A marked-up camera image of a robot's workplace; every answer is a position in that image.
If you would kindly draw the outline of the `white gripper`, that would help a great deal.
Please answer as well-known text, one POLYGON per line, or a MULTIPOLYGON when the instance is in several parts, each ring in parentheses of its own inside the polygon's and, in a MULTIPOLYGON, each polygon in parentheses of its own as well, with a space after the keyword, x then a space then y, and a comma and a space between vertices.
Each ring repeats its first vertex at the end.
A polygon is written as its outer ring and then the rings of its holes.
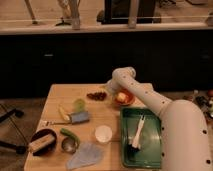
POLYGON ((110 93, 111 95, 116 94, 120 89, 120 85, 114 81, 113 79, 110 79, 109 81, 107 81, 104 85, 103 88, 110 93))

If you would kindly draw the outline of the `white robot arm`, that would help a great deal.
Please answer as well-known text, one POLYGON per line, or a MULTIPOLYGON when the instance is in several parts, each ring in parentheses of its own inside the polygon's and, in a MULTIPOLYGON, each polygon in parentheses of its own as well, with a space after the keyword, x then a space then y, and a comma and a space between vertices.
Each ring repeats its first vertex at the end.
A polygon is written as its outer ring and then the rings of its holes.
POLYGON ((115 95, 122 88, 161 120, 162 171, 213 171, 208 127, 201 109, 188 100, 171 100, 147 89, 133 67, 117 68, 105 84, 115 95))

